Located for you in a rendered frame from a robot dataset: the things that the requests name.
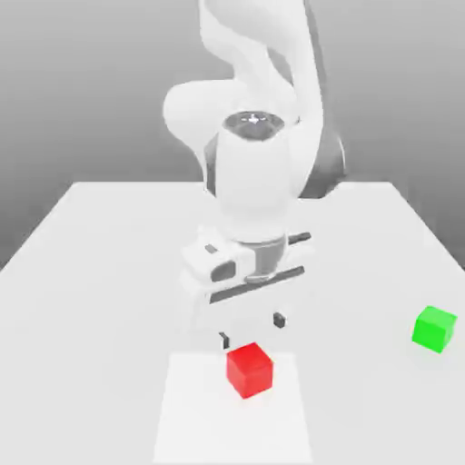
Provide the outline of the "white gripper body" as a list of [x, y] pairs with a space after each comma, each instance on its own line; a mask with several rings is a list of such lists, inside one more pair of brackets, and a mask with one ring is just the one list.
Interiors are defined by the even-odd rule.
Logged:
[[305, 266], [292, 265], [261, 282], [234, 279], [209, 286], [191, 279], [190, 324], [226, 331], [235, 322], [271, 318], [292, 303], [305, 272]]

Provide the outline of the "small red cube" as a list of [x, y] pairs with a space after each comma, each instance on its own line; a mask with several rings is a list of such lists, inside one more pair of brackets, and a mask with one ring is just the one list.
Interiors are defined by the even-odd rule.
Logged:
[[273, 385], [273, 361], [252, 342], [226, 354], [226, 377], [242, 399], [249, 399]]

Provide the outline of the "small green cube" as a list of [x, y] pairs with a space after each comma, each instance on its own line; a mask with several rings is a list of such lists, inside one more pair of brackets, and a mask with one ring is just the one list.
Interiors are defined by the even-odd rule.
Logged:
[[427, 306], [416, 319], [411, 339], [420, 346], [442, 353], [454, 333], [458, 316], [434, 306]]

